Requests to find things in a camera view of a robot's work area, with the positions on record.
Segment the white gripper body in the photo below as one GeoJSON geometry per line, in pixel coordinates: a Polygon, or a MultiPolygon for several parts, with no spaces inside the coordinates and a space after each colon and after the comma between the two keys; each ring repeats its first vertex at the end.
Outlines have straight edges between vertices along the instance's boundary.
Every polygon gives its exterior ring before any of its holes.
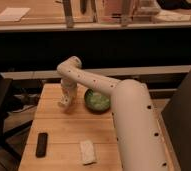
{"type": "Polygon", "coordinates": [[[77,96],[77,83],[70,79],[62,78],[61,87],[64,99],[74,99],[77,96]]]}

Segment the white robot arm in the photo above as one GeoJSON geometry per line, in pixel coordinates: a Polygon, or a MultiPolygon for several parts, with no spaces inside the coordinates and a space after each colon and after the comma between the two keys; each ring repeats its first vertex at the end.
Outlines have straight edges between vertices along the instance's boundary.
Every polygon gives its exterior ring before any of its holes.
{"type": "Polygon", "coordinates": [[[62,103],[71,104],[77,84],[108,96],[123,171],[170,171],[163,134],[146,85],[133,79],[97,75],[81,67],[76,56],[57,66],[62,77],[62,103]]]}

